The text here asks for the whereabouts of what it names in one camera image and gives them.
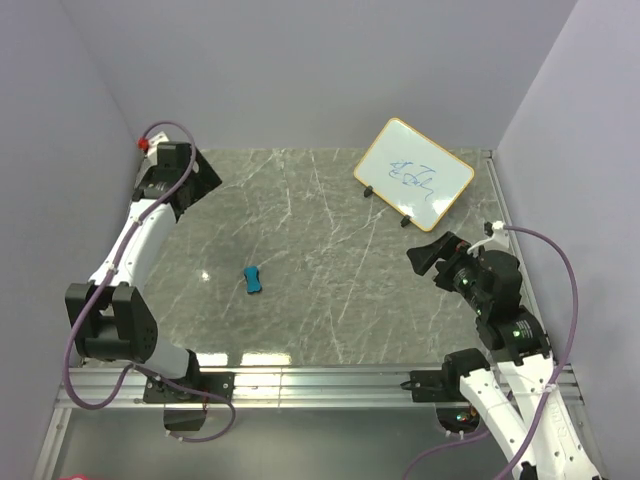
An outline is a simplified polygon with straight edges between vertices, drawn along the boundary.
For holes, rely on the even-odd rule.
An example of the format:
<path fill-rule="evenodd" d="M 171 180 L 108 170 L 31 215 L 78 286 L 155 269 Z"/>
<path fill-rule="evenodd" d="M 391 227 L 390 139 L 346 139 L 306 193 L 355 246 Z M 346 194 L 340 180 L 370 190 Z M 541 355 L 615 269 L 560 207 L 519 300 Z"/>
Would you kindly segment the yellow framed whiteboard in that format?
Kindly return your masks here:
<path fill-rule="evenodd" d="M 475 170 L 392 118 L 356 165 L 354 177 L 411 224 L 430 232 L 469 186 Z"/>

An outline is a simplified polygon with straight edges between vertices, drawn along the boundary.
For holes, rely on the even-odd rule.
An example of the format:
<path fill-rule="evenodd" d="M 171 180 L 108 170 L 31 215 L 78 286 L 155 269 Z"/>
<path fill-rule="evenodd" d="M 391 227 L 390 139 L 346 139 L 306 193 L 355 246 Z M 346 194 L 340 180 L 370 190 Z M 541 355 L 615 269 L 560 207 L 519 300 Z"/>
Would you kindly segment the blue whiteboard eraser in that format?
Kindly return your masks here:
<path fill-rule="evenodd" d="M 246 282 L 246 292 L 248 294 L 257 294 L 263 290 L 260 281 L 260 272 L 257 266 L 248 266 L 244 269 L 243 275 Z"/>

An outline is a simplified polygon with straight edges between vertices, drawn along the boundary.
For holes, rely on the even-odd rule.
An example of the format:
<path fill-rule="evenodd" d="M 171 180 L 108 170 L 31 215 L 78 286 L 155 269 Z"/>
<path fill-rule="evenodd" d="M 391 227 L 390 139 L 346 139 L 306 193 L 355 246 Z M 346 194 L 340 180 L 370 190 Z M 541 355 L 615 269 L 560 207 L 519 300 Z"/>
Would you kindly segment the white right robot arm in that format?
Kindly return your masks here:
<path fill-rule="evenodd" d="M 509 253 L 513 225 L 485 225 L 474 244 L 446 232 L 408 249 L 415 274 L 435 269 L 434 284 L 457 293 L 476 315 L 476 330 L 490 353 L 450 353 L 441 386 L 479 414 L 507 464 L 499 479 L 599 479 L 579 439 L 558 378 L 568 356 L 555 356 L 541 322 L 521 303 L 519 259 Z"/>

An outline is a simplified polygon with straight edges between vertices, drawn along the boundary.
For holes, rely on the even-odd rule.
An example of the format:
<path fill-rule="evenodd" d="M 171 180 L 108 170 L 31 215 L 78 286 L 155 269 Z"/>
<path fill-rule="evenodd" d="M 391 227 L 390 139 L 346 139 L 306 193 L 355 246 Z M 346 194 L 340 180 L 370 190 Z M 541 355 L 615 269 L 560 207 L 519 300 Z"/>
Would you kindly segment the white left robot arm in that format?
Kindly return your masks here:
<path fill-rule="evenodd" d="M 84 359 L 128 361 L 190 402 L 204 385 L 196 354 L 163 339 L 143 289 L 156 256 L 186 210 L 219 187 L 201 152 L 164 133 L 142 139 L 152 165 L 135 188 L 125 225 L 107 259 L 88 281 L 71 284 L 65 305 L 73 344 Z"/>

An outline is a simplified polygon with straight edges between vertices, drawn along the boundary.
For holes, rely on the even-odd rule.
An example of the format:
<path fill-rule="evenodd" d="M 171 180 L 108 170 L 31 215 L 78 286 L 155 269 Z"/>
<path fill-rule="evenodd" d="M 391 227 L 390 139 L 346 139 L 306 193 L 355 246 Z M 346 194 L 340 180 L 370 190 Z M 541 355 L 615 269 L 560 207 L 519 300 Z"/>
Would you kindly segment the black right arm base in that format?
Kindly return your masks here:
<path fill-rule="evenodd" d="M 450 386 L 441 370 L 410 371 L 400 388 L 410 393 L 413 403 L 433 403 L 437 423 L 445 433 L 467 435 L 480 425 L 479 414 Z"/>

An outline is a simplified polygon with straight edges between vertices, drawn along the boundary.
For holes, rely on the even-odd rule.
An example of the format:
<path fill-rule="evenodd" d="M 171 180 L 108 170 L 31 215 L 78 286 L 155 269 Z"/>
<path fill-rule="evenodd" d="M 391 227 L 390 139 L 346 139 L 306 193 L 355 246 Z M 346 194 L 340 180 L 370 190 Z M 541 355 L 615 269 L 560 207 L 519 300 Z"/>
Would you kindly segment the aluminium right side rail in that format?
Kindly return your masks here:
<path fill-rule="evenodd" d="M 493 153 L 494 153 L 493 150 L 482 150 L 482 157 L 487 166 L 494 193 L 496 194 L 499 210 L 501 213 L 502 223 L 504 225 L 510 225 L 511 216 L 510 216 L 506 199 L 503 194 L 502 187 L 498 178 L 497 170 L 494 164 Z M 486 244 L 486 248 L 508 251 L 514 256 L 519 255 L 518 253 L 519 245 L 516 238 L 516 234 L 506 229 L 499 230 L 496 238 L 494 238 L 493 240 L 488 240 Z"/>

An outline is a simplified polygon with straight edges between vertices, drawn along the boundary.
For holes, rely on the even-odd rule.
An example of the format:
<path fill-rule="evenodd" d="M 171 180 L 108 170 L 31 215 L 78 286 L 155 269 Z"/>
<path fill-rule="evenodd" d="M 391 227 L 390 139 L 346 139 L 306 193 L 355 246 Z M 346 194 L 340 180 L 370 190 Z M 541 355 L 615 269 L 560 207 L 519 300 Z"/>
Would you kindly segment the aluminium rail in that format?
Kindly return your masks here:
<path fill-rule="evenodd" d="M 502 223 L 504 225 L 510 225 L 511 216 L 510 216 L 506 199 L 503 194 L 502 187 L 498 178 L 497 170 L 494 164 L 493 153 L 494 153 L 493 150 L 482 150 L 482 157 L 487 166 L 494 193 L 496 194 L 499 210 L 501 213 Z M 493 240 L 488 240 L 486 244 L 486 248 L 508 251 L 514 256 L 519 255 L 518 253 L 519 245 L 516 238 L 516 234 L 506 229 L 499 230 L 496 238 L 494 238 Z"/>
<path fill-rule="evenodd" d="M 409 381 L 412 370 L 436 367 L 337 366 L 337 367 L 238 367 L 206 368 L 207 373 L 233 373 L 231 401 L 236 409 L 367 409 L 466 406 L 466 402 L 431 401 L 416 403 L 401 383 Z M 87 403 L 105 399 L 115 385 L 119 368 L 74 368 L 71 380 L 78 396 Z M 146 377 L 129 373 L 118 395 L 108 407 L 120 409 L 197 409 L 202 400 L 190 403 L 148 403 L 143 400 Z M 560 376 L 559 386 L 567 405 L 584 405 L 572 369 Z"/>

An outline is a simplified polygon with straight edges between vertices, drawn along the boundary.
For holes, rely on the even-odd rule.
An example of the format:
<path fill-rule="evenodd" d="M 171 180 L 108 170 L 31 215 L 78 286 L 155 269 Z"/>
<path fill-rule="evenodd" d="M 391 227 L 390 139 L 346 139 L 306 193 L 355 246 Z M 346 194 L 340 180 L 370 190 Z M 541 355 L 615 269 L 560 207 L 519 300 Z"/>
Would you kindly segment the aluminium front rail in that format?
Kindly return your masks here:
<path fill-rule="evenodd" d="M 436 367 L 337 366 L 337 367 L 238 367 L 206 368 L 207 373 L 233 373 L 231 401 L 236 409 L 367 409 L 466 406 L 466 402 L 431 401 L 416 403 L 401 383 L 409 381 L 412 370 Z M 71 380 L 78 396 L 87 403 L 105 399 L 115 385 L 119 368 L 74 368 Z M 108 407 L 120 409 L 197 409 L 202 400 L 190 403 L 148 403 L 143 400 L 146 377 L 129 373 L 118 395 Z M 560 376 L 559 386 L 567 405 L 584 405 L 572 369 Z"/>

